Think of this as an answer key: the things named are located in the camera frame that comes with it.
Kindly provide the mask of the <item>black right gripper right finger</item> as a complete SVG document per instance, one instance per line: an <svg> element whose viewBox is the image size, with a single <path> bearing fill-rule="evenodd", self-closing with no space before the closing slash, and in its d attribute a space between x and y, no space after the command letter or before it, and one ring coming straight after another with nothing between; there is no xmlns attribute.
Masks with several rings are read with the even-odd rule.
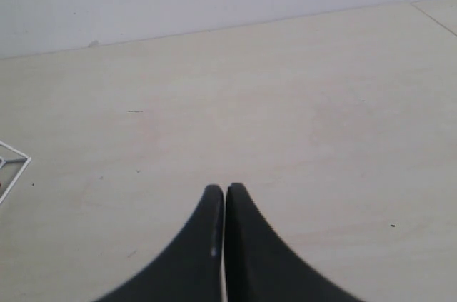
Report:
<svg viewBox="0 0 457 302"><path fill-rule="evenodd" d="M246 187L226 194L225 274L229 301L359 301L297 256Z"/></svg>

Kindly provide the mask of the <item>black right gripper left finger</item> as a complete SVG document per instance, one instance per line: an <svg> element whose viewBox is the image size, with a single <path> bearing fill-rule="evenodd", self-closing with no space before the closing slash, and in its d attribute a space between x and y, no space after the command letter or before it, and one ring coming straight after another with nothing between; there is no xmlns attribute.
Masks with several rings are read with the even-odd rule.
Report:
<svg viewBox="0 0 457 302"><path fill-rule="evenodd" d="M172 242L100 301L221 301L224 193L208 185Z"/></svg>

